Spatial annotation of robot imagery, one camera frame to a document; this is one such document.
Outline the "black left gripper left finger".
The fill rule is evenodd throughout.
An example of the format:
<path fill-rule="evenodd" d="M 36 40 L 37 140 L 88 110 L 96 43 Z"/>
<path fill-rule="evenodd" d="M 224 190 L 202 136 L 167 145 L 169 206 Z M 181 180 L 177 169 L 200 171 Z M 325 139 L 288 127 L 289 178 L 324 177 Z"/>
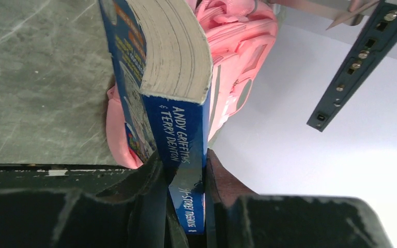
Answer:
<path fill-rule="evenodd" d="M 163 247 L 166 194 L 157 153 L 98 196 L 0 189 L 0 247 Z"/>

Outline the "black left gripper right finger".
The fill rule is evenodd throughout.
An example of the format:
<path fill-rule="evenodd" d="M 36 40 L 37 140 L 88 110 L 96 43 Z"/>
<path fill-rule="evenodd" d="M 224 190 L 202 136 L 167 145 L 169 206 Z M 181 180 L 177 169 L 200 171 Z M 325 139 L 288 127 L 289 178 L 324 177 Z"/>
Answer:
<path fill-rule="evenodd" d="M 213 150 L 205 179 L 208 247 L 392 247 L 375 211 L 359 198 L 259 195 Z"/>

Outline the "pink student backpack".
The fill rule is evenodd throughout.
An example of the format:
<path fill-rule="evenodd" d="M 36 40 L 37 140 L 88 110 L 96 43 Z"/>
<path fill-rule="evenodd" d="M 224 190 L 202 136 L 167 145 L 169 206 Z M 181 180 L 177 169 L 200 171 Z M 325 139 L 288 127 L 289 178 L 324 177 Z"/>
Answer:
<path fill-rule="evenodd" d="M 213 76 L 208 142 L 249 96 L 274 45 L 278 20 L 262 1 L 186 1 L 210 48 Z"/>

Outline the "blue treehouse book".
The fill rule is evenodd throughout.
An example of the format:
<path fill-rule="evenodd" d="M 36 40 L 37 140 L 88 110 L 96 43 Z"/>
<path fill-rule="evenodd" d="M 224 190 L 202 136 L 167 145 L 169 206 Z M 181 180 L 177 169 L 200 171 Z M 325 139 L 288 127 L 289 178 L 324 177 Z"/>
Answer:
<path fill-rule="evenodd" d="M 205 231 L 204 168 L 213 62 L 186 1 L 100 1 L 114 86 L 106 137 L 118 165 L 157 153 L 185 233 Z"/>

